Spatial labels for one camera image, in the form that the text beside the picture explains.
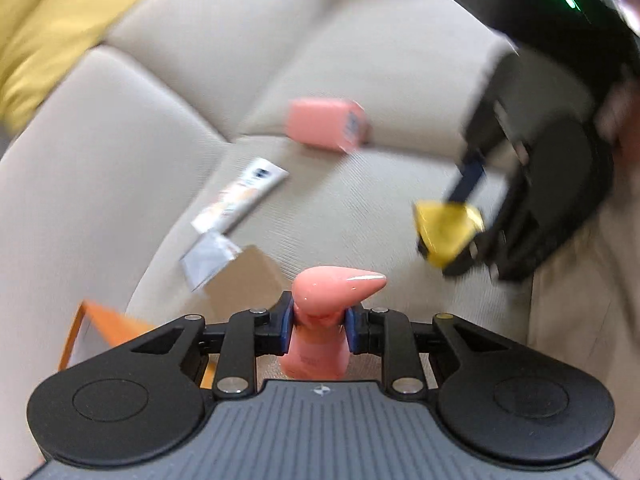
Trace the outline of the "person right hand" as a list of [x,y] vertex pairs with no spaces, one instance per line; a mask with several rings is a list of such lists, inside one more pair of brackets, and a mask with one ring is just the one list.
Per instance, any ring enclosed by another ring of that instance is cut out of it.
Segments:
[[600,136],[610,142],[618,160],[639,166],[639,83],[620,84],[610,91],[598,111]]

